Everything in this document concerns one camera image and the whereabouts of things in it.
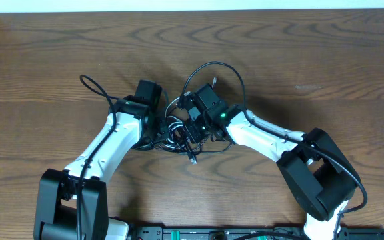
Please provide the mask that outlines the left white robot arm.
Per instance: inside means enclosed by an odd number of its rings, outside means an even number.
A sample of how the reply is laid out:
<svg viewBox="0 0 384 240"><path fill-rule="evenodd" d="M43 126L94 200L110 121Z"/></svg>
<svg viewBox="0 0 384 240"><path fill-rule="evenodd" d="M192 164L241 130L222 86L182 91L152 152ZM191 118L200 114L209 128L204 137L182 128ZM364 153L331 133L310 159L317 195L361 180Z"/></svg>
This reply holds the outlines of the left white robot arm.
<svg viewBox="0 0 384 240"><path fill-rule="evenodd" d="M128 239L129 224L109 217L107 184L130 149L150 150L165 134L156 117L162 92L141 80L134 95L109 104L104 127L76 160L44 172L34 239Z"/></svg>

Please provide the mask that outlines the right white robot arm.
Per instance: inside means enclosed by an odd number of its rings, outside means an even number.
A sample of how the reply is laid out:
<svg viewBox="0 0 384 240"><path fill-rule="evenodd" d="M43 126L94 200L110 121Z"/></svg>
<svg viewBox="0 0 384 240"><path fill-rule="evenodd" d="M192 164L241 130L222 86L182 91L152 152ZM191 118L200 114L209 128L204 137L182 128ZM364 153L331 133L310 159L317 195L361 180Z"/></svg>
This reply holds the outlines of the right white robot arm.
<svg viewBox="0 0 384 240"><path fill-rule="evenodd" d="M292 131L262 120L240 105L229 106L206 84L180 97L189 118L192 143L206 137L249 147L274 161L294 198L307 214L308 239L335 239L359 175L324 130Z"/></svg>

